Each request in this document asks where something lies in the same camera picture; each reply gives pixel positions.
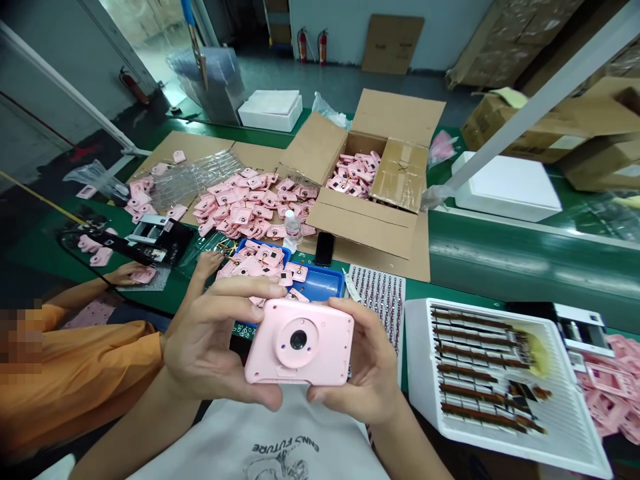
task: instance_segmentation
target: black smartphone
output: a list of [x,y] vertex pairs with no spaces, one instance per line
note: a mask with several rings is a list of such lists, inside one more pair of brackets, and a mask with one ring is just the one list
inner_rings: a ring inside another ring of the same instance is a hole
[[333,258],[333,242],[335,238],[327,232],[318,234],[318,244],[315,247],[315,259],[313,262],[319,267],[330,267]]

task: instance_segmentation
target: plastic water bottle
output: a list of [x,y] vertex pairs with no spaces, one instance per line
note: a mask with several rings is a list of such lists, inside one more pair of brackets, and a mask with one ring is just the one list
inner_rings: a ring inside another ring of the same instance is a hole
[[293,245],[300,245],[302,243],[303,236],[300,219],[296,218],[293,210],[287,210],[285,212],[285,232],[287,232],[287,240]]

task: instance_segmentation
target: camera housing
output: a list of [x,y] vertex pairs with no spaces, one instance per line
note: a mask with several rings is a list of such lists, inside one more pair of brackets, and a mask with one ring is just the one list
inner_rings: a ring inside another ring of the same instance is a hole
[[267,300],[245,365],[249,383],[347,381],[354,320],[340,310],[294,300]]

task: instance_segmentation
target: hand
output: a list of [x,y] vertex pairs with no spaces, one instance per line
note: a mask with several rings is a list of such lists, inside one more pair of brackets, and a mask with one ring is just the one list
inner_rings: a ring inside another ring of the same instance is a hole
[[130,274],[135,272],[143,272],[146,270],[144,265],[138,262],[129,262],[124,265],[120,265],[117,270],[112,271],[105,275],[105,278],[114,285],[138,285],[138,282],[131,280]]
[[260,323],[264,318],[262,309],[247,298],[284,297],[287,290],[277,282],[276,277],[224,278],[193,301],[188,316],[164,349],[174,391],[190,399],[226,398],[260,403],[272,411],[280,408],[280,386],[249,384],[240,357],[229,350],[235,320]]
[[220,267],[220,264],[224,259],[225,256],[221,252],[202,252],[200,254],[200,258],[198,258],[198,264],[195,266],[195,270],[193,271],[193,276],[200,277],[202,280],[206,281],[215,273],[216,270],[218,270],[218,267]]
[[349,299],[330,298],[329,306],[355,320],[351,378],[341,387],[310,387],[307,399],[369,425],[389,421],[404,398],[398,387],[398,360],[380,318]]

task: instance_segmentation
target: white styrofoam box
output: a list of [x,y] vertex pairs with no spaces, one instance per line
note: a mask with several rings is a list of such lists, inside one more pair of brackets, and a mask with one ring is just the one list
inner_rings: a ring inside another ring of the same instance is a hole
[[290,132],[302,113],[298,90],[256,90],[238,109],[245,127]]
[[[466,151],[452,174],[474,156]],[[540,162],[498,155],[455,193],[458,207],[537,222],[562,212],[562,204]]]
[[[529,403],[538,424],[547,430],[546,435],[487,428],[478,421],[443,414],[432,307],[497,317],[540,340],[547,352],[547,376],[536,377],[530,371],[523,371],[519,376],[552,392],[544,401]],[[598,478],[612,478],[600,437],[552,321],[463,303],[418,299],[405,302],[405,334],[409,401],[446,438]]]

